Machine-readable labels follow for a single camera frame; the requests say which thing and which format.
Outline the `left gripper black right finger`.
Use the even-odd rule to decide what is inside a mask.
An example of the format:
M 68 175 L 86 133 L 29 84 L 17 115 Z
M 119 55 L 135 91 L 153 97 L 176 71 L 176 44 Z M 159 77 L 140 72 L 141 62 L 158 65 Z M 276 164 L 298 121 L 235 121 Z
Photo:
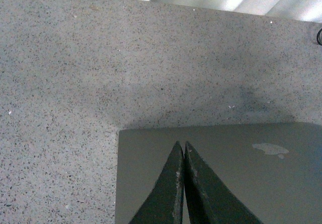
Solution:
M 185 194 L 190 223 L 262 223 L 189 143 L 185 145 Z

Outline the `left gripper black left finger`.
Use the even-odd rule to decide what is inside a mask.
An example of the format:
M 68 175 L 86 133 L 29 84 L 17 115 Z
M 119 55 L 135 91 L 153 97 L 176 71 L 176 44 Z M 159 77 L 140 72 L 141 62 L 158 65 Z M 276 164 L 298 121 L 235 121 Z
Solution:
M 174 144 L 155 185 L 130 223 L 182 223 L 184 203 L 184 154 Z

